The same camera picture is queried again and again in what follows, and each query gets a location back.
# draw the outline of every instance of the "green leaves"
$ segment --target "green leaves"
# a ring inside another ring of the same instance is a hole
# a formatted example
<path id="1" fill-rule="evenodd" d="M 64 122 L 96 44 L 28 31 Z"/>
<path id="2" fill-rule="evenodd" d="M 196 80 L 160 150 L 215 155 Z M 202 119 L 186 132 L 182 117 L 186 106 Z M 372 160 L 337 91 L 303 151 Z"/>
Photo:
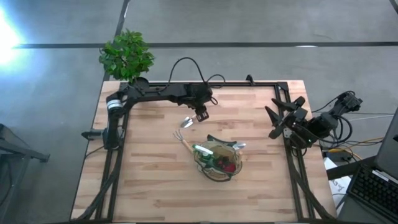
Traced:
<path id="1" fill-rule="evenodd" d="M 103 64 L 105 72 L 116 80 L 132 82 L 134 77 L 148 72 L 154 64 L 155 57 L 148 49 L 140 32 L 126 29 L 114 38 L 113 44 L 108 41 L 99 50 L 101 55 L 98 60 Z"/>

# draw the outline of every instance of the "wooden table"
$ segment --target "wooden table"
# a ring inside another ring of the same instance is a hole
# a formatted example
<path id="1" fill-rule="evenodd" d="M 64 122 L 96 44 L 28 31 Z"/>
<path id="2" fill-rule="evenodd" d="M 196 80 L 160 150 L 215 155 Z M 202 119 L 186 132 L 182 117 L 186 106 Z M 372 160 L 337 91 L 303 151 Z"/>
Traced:
<path id="1" fill-rule="evenodd" d="M 299 96 L 308 99 L 303 81 L 287 82 L 292 100 Z M 106 127 L 105 98 L 118 88 L 119 82 L 104 83 L 93 128 Z M 197 170 L 192 155 L 172 136 L 182 120 L 194 112 L 168 101 L 139 103 L 130 112 L 114 222 L 297 220 L 282 137 L 268 138 L 272 126 L 264 106 L 276 110 L 271 102 L 274 89 L 224 87 L 213 92 L 219 104 L 206 104 L 210 118 L 183 129 L 182 134 L 190 144 L 203 142 L 207 134 L 247 143 L 242 171 L 230 182 L 208 180 Z M 311 111 L 308 100 L 303 108 Z M 92 141 L 87 152 L 101 145 L 102 140 Z M 105 157 L 106 151 L 100 150 L 85 160 L 72 218 L 78 217 L 98 193 Z M 304 160 L 312 192 L 335 216 L 319 148 L 308 149 Z M 306 210 L 302 192 L 300 198 Z"/>

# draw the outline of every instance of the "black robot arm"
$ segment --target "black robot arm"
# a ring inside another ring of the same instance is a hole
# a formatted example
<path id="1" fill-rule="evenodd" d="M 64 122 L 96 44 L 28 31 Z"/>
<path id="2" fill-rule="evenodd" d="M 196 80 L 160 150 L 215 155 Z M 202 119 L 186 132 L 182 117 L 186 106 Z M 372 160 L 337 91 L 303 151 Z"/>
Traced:
<path id="1" fill-rule="evenodd" d="M 212 90 L 207 83 L 171 84 L 167 88 L 149 88 L 147 80 L 140 78 L 134 86 L 117 91 L 106 98 L 108 127 L 102 138 L 105 149 L 117 149 L 120 143 L 118 134 L 119 119 L 139 102 L 168 100 L 178 105 L 187 105 L 195 110 L 199 122 L 209 118 L 205 103 L 211 101 Z"/>
<path id="2" fill-rule="evenodd" d="M 355 97 L 354 92 L 346 91 L 336 97 L 334 107 L 330 111 L 324 112 L 320 116 L 307 121 L 305 117 L 308 111 L 302 108 L 302 105 L 305 103 L 305 99 L 302 96 L 292 103 L 284 103 L 275 99 L 272 99 L 272 101 L 278 108 L 282 109 L 282 111 L 288 111 L 288 113 L 283 118 L 280 118 L 277 113 L 266 106 L 272 125 L 275 127 L 270 132 L 269 137 L 275 139 L 285 132 L 285 136 L 296 149 L 311 147 L 317 140 L 328 137 L 330 131 L 337 128 L 339 119 L 347 121 L 341 115 L 359 110 L 363 102 L 361 99 Z M 351 133 L 340 142 L 346 141 L 349 137 L 351 137 Z"/>

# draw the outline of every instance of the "concrete floor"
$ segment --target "concrete floor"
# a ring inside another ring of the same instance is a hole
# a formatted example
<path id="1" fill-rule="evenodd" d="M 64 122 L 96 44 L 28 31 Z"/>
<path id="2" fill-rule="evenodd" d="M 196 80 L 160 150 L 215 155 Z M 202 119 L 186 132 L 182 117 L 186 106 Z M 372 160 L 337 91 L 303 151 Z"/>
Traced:
<path id="1" fill-rule="evenodd" d="M 122 4 L 0 0 L 2 19 L 25 44 L 106 42 L 116 32 Z M 124 28 L 142 32 L 153 43 L 398 41 L 398 15 L 388 0 L 132 0 Z M 146 75 L 150 80 L 166 80 L 172 64 L 189 56 L 208 77 L 220 73 L 227 80 L 247 74 L 256 80 L 304 80 L 313 109 L 346 90 L 364 100 L 361 112 L 393 113 L 398 106 L 398 47 L 152 52 L 156 60 Z M 80 133 L 90 129 L 103 81 L 98 49 L 0 50 L 0 59 L 0 123 L 34 149 L 51 153 L 47 164 L 31 162 L 14 222 L 67 221 L 87 145 Z M 188 62 L 175 70 L 174 80 L 198 79 Z M 390 120 L 353 121 L 352 140 L 383 136 Z M 377 153 L 377 146 L 356 152 L 368 157 Z"/>

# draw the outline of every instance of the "bright light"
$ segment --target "bright light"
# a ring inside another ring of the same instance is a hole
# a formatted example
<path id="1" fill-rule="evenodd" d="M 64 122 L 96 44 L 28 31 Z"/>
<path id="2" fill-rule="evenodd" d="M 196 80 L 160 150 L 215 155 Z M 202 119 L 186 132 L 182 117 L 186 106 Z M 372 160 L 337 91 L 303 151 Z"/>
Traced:
<path id="1" fill-rule="evenodd" d="M 18 35 L 6 22 L 3 10 L 0 8 L 0 64 L 10 62 L 17 55 L 17 50 L 13 50 L 20 43 Z"/>

